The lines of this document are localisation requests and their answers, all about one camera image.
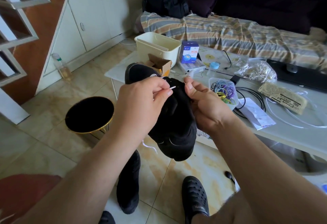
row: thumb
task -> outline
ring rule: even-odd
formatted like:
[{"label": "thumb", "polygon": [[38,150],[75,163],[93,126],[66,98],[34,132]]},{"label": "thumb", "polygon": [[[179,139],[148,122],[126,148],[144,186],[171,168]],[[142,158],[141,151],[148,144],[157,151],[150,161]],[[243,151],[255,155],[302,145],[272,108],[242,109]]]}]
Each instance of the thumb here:
[{"label": "thumb", "polygon": [[191,99],[197,101],[203,99],[205,96],[203,92],[197,91],[191,82],[185,84],[185,92]]},{"label": "thumb", "polygon": [[169,98],[171,94],[173,94],[173,90],[171,89],[164,89],[159,91],[154,97],[154,104],[161,110],[163,104],[166,102],[167,98]]}]

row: hand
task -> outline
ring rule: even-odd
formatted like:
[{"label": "hand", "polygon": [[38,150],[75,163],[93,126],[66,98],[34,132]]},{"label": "hand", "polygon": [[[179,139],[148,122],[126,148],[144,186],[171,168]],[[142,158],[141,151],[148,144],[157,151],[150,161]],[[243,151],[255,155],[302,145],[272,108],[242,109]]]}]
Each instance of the hand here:
[{"label": "hand", "polygon": [[192,110],[200,130],[211,137],[217,125],[235,117],[230,108],[209,88],[190,77],[184,78],[186,94],[193,100]]},{"label": "hand", "polygon": [[163,104],[173,93],[169,87],[168,82],[160,77],[123,85],[119,90],[111,129],[141,142],[156,124]]}]

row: cabinet handle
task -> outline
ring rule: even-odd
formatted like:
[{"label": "cabinet handle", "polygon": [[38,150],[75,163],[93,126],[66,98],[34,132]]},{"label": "cabinet handle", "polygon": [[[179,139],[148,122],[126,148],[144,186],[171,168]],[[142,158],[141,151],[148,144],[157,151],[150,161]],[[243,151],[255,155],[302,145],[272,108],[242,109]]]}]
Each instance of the cabinet handle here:
[{"label": "cabinet handle", "polygon": [[85,31],[85,27],[84,27],[83,23],[80,23],[80,27],[81,27],[82,31]]}]

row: blue and white box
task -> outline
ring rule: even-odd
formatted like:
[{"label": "blue and white box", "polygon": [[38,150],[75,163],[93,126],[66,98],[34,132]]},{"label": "blue and white box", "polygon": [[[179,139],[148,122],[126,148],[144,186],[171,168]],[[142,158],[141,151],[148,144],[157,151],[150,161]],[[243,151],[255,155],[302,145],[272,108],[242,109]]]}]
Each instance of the blue and white box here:
[{"label": "blue and white box", "polygon": [[182,41],[181,46],[181,63],[195,63],[199,51],[197,42]]}]

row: bed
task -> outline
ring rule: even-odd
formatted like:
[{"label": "bed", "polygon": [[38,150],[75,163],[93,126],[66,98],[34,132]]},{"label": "bed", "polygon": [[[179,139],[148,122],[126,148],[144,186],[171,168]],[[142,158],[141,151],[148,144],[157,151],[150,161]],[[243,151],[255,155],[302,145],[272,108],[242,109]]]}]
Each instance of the bed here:
[{"label": "bed", "polygon": [[308,35],[218,15],[203,18],[191,14],[177,19],[144,12],[140,21],[144,32],[197,41],[199,45],[213,49],[283,61],[327,73],[327,45]]}]

